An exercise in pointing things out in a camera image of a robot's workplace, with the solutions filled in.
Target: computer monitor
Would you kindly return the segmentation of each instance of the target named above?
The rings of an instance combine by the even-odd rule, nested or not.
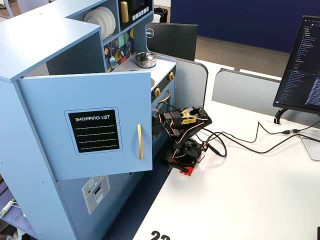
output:
[[[198,25],[148,23],[148,49],[180,59],[195,60]]]
[[[303,16],[273,106],[320,115],[320,17]]]

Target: blue wall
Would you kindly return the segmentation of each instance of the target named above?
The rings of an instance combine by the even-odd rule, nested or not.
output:
[[[172,0],[171,22],[198,24],[198,35],[291,52],[303,15],[319,16],[319,0]]]

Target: white plate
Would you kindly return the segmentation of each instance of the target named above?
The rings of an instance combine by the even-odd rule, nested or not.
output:
[[[112,30],[111,19],[110,19],[109,15],[104,10],[100,9],[99,7],[96,10],[99,11],[99,13],[101,14],[101,16],[103,17],[103,19],[106,23],[106,26],[107,26],[106,37],[109,37],[109,35],[111,34],[111,30]]]
[[[115,19],[114,14],[112,13],[112,11],[109,8],[107,8],[105,6],[100,6],[97,9],[101,9],[108,14],[108,16],[111,20],[111,33],[110,34],[113,34],[116,29],[116,19]]]
[[[99,11],[92,10],[88,12],[83,19],[84,22],[95,24],[98,22],[98,24],[101,26],[101,34],[102,38],[105,39],[107,37],[108,27],[105,19],[103,16],[99,13]]]

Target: shopping list sign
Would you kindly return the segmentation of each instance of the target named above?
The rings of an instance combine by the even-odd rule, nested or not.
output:
[[[121,150],[118,109],[65,113],[77,154]]]

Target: red base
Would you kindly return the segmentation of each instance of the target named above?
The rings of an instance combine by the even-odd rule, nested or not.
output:
[[[188,169],[189,170],[189,172],[184,172],[184,171],[180,171],[180,173],[181,174],[184,174],[184,175],[188,175],[189,177],[191,176],[191,174],[192,174],[192,172],[194,171],[194,168],[193,167],[191,167],[191,166],[186,166],[186,167],[184,167],[185,169]]]

